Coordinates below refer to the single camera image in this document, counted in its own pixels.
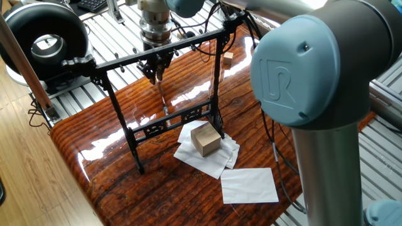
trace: glossy wooden table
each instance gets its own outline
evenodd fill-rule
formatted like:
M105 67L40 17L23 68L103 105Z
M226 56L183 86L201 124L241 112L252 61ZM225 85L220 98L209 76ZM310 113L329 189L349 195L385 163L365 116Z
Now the glossy wooden table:
M233 64L222 65L219 107L225 132L241 145L235 168L271 167L280 202L224 205L219 180L173 157L181 128L138 147L146 172L140 176L106 98L59 122L51 134L105 225L271 225L289 206L249 81L253 43L246 34L244 27L238 28L231 49ZM209 97L213 62L211 58L203 63L198 52L191 52L171 64L163 81L170 112ZM117 98L131 127L163 117L158 89L145 78L120 90ZM275 131L277 146L296 165L285 136L278 126ZM286 189L295 199L302 192L300 180L282 162L281 170Z

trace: wooden block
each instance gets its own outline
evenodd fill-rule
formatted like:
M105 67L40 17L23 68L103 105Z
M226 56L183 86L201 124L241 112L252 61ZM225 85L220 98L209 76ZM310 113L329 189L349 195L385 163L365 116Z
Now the wooden block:
M220 135L208 122L191 131L191 142L202 157L220 147Z
M226 52L224 54L224 64L226 65L232 65L232 60L233 60L233 53L231 52Z

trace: wooden floor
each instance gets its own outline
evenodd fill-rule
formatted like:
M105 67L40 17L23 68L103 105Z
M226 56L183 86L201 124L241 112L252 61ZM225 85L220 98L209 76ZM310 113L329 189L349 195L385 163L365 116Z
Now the wooden floor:
M3 12L8 2L3 1ZM54 147L45 127L30 127L28 89L0 60L0 178L6 200L0 226L102 225ZM36 116L34 124L43 118Z

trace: white napkin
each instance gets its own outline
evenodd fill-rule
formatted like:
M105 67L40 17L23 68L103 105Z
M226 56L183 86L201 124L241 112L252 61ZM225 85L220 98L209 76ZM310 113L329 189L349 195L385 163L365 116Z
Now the white napkin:
M182 131L180 132L177 142L183 143L184 140L186 140L186 138L189 137L191 143L191 130L199 126L202 126L207 122L208 121L192 121L189 122L188 124L185 124L182 128ZM229 152L230 158L227 161L226 167L233 169L237 161L237 157L239 155L240 145L238 145L236 141L234 141L229 135L225 134L225 139L223 139L223 141L220 142L220 146L221 148L231 150Z
M279 201L271 168L225 169L220 181L224 204Z
M225 134L225 139L220 142L220 147L231 150L231 157L229 158L226 167L233 169L239 155L240 145L238 145L229 135Z
M223 141L220 140L221 147L217 151L202 157L191 143L191 136L187 136L173 156L211 177L219 179L229 158L232 156L232 150L222 148L222 143Z

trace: black metal frame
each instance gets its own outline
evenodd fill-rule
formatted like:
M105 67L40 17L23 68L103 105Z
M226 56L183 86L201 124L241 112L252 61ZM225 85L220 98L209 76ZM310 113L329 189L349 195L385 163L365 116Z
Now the black metal frame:
M195 36L193 38L188 38L177 43L170 43L165 46L153 48L142 53L137 53L135 55L126 56L124 58L118 58L111 62L106 62L101 65L96 65L94 58L89 55L85 58L74 58L73 60L65 60L62 62L63 67L69 68L73 73L80 73L83 76L90 77L91 81L100 85L111 98L113 108L116 111L119 122L123 128L124 135L128 142L129 148L134 156L137 168L139 169L140 174L144 173L144 167L141 164L137 153L137 146L140 142L143 142L147 139L151 139L157 135L163 134L164 132L175 129L179 126L197 120L201 117L207 117L211 122L216 131L224 138L223 132L223 120L220 116L220 111L218 107L218 86L219 86L219 76L220 76L220 58L221 54L224 52L224 47L230 40L230 34L236 32L236 28L242 24L244 15L238 16L234 19L230 19L224 21L224 27L217 30L212 31L210 33L205 33L200 36ZM157 57L158 55L170 54L175 52L176 50L186 48L189 46L194 47L197 44L203 43L205 41L210 41L216 39L216 53L215 53L215 69L214 69L214 94L211 98L201 104L197 104L193 107L189 107L178 112L172 113L168 116L162 117L161 119L157 119L153 122L150 122L144 126L140 126L136 129L131 129L127 127L126 121L124 119L123 113L121 112L121 108L119 102L116 98L116 95L113 91L112 85L107 77L107 71L121 68L122 66L126 66L132 63L138 63L141 60L147 60L149 58ZM175 117L181 117L181 121L168 125L167 121L173 119ZM143 131L145 136L136 139L135 134L137 132Z

